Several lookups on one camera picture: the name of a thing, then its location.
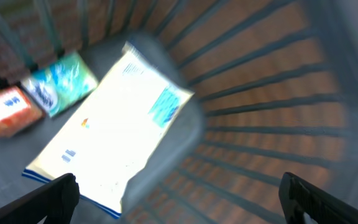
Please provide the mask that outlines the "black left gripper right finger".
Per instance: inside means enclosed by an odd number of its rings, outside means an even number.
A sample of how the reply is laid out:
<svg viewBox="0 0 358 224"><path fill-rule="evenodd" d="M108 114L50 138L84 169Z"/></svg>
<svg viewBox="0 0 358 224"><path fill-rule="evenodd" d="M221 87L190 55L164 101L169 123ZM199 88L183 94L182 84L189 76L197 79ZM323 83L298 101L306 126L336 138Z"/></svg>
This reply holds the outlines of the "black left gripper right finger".
<svg viewBox="0 0 358 224"><path fill-rule="evenodd" d="M358 209L291 172L283 174L278 195L287 224L358 224Z"/></svg>

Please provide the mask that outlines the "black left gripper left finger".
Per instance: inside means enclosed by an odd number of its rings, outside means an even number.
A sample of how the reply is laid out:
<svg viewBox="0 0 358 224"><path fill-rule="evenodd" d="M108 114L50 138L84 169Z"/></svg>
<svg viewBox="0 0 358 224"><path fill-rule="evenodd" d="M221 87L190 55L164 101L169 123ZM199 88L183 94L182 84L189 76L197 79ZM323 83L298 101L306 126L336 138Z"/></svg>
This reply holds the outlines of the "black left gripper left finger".
<svg viewBox="0 0 358 224"><path fill-rule="evenodd" d="M76 177L67 173L0 208L0 224L69 224L79 199Z"/></svg>

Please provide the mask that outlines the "orange white small box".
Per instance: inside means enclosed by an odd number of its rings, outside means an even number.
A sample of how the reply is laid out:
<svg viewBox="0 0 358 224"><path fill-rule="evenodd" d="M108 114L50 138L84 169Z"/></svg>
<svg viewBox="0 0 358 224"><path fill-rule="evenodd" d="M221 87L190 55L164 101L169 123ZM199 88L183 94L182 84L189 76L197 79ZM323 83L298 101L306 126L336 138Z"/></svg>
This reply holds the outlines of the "orange white small box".
<svg viewBox="0 0 358 224"><path fill-rule="evenodd" d="M0 91L0 137L11 137L44 116L17 86Z"/></svg>

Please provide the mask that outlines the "teal white small box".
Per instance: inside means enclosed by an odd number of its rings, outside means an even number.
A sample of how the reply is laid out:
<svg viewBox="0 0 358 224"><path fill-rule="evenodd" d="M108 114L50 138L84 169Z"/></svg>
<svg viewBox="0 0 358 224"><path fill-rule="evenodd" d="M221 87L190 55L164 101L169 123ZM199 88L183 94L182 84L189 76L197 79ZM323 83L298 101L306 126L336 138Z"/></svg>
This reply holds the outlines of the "teal white small box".
<svg viewBox="0 0 358 224"><path fill-rule="evenodd" d="M98 84L77 52L21 80L21 86L51 118L86 97Z"/></svg>

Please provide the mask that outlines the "white blue-edged packet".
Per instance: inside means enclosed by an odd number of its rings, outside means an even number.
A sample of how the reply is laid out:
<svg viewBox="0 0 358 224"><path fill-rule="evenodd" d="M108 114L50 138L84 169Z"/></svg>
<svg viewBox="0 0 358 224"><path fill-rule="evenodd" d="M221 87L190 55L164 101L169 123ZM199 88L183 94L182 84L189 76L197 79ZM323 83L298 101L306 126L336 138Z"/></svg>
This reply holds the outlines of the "white blue-edged packet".
<svg viewBox="0 0 358 224"><path fill-rule="evenodd" d="M129 180L192 96L126 43L122 57L22 175L49 183L71 173L82 198L120 218Z"/></svg>

